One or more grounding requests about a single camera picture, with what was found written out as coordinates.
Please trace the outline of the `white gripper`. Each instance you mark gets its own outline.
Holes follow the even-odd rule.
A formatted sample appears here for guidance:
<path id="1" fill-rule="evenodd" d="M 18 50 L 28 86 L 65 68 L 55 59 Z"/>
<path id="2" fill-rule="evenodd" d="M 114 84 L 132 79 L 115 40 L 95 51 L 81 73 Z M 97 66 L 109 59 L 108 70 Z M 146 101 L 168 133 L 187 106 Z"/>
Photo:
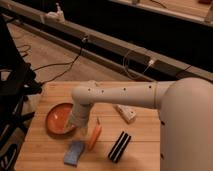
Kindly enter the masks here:
<path id="1" fill-rule="evenodd" d="M 89 116 L 88 115 L 78 115 L 71 112 L 68 116 L 66 125 L 64 127 L 65 132 L 73 131 L 75 128 L 79 128 L 81 136 L 87 136 Z"/>

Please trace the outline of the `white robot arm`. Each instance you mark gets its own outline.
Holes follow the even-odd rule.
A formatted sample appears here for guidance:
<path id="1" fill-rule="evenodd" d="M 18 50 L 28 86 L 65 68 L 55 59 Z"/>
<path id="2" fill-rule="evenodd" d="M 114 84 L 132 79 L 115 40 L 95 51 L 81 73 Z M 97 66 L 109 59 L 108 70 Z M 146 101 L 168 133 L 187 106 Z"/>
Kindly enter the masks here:
<path id="1" fill-rule="evenodd" d="M 72 99 L 69 122 L 77 127 L 88 123 L 96 103 L 156 109 L 160 171 L 213 171 L 213 83 L 188 77 L 114 88 L 83 84 Z"/>

